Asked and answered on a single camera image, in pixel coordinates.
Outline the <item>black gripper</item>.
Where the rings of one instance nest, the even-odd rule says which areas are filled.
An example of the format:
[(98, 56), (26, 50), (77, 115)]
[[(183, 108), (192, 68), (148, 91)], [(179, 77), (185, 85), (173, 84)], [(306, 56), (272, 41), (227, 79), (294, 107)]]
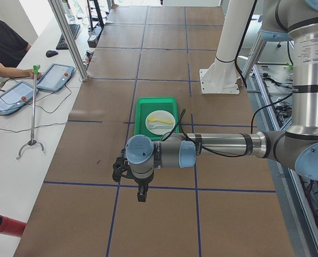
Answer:
[(146, 202), (148, 191), (148, 182), (140, 182), (138, 185), (137, 200), (139, 202)]

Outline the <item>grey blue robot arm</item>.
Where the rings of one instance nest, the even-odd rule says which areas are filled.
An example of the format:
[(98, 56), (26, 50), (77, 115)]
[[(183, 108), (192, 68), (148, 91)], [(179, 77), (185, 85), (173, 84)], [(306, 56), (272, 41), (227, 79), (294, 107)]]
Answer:
[(265, 1), (263, 26), (294, 42), (291, 125), (285, 131), (249, 134), (171, 132), (159, 141), (135, 135), (113, 165), (112, 177), (134, 180), (138, 201), (146, 200), (155, 169), (192, 167), (206, 153), (268, 158), (318, 180), (318, 1)]

